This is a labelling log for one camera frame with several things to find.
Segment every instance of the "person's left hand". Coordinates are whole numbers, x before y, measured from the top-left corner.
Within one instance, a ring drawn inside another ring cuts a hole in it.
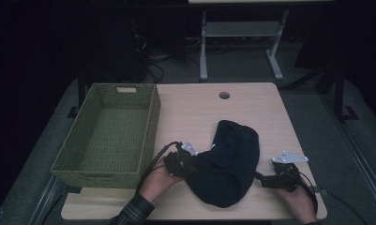
[[[173,185],[183,179],[168,174],[163,157],[153,167],[153,171],[143,181],[140,194],[150,203],[163,196]]]

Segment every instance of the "plaid sleeve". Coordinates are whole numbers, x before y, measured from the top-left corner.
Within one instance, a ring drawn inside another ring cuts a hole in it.
[[[140,194],[132,198],[129,203],[124,206],[120,214],[113,218],[112,225],[140,225],[143,224],[155,206],[147,201]]]

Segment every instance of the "black cloth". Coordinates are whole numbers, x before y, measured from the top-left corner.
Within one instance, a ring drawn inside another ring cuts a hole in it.
[[[203,202],[226,208],[238,203],[251,186],[260,156],[258,133],[222,120],[210,151],[190,159],[196,173],[185,180]]]

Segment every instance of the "person's right hand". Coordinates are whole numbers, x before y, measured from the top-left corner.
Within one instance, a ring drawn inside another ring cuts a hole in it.
[[[302,187],[298,186],[293,192],[288,192],[281,188],[277,188],[275,191],[287,204],[288,209],[299,223],[307,224],[318,220],[316,218],[313,202]]]
[[[150,203],[164,195],[173,185],[183,179],[170,175],[164,165],[162,157],[154,166],[154,170],[143,181],[140,194]]]

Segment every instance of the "basket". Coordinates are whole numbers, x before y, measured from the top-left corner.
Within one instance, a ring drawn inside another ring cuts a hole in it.
[[[155,84],[94,83],[52,167],[81,188],[136,188],[153,159]]]

